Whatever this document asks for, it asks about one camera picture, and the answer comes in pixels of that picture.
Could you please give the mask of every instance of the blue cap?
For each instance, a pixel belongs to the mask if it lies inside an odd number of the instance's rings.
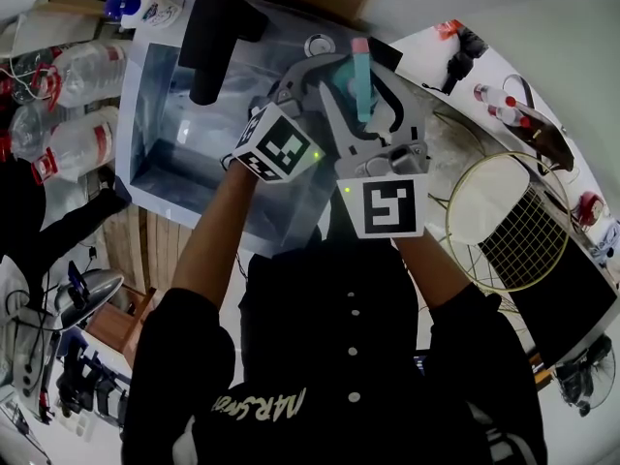
[[[140,0],[107,0],[104,14],[114,20],[123,16],[132,16],[140,8]]]

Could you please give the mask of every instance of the black sleeve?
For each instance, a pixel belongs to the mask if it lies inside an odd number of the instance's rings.
[[[234,373],[234,345],[215,306],[170,290],[139,338],[122,462],[172,463],[172,446],[192,415],[209,411]]]
[[[498,429],[524,439],[547,462],[543,417],[534,375],[501,298],[469,285],[431,312],[431,350],[424,369],[446,391],[475,404]]]

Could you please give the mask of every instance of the red and white container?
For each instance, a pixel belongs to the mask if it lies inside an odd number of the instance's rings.
[[[58,56],[42,79],[40,95],[49,107],[67,109],[120,96],[131,42],[95,41],[73,46]]]
[[[485,84],[474,86],[474,97],[479,102],[485,102],[493,107],[515,107],[516,99],[506,91]]]
[[[53,132],[45,154],[32,163],[39,184],[58,176],[70,181],[114,157],[118,108],[105,107],[80,119],[63,122]]]
[[[504,124],[508,126],[520,127],[520,128],[529,128],[530,127],[530,119],[526,115],[524,115],[521,110],[518,108],[510,108],[510,107],[493,107],[492,105],[488,106],[488,113],[492,117],[497,117]]]

